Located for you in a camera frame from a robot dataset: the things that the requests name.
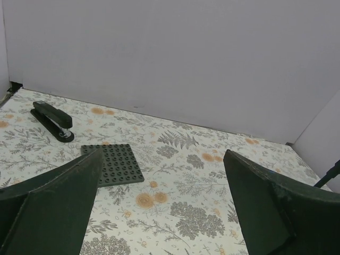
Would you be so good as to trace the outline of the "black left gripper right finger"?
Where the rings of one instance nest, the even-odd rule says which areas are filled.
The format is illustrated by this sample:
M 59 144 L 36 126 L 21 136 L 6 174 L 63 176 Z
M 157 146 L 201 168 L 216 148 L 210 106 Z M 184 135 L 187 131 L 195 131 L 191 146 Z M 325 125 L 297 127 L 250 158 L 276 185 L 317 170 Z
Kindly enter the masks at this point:
M 339 194 L 227 150 L 226 177 L 249 254 L 339 254 Z

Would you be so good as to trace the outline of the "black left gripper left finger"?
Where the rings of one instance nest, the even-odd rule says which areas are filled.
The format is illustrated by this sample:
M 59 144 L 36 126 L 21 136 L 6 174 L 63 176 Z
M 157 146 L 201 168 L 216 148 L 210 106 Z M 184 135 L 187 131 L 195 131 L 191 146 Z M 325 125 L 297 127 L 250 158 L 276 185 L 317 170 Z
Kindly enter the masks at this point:
M 79 254 L 97 193 L 103 153 L 1 189 L 1 254 Z

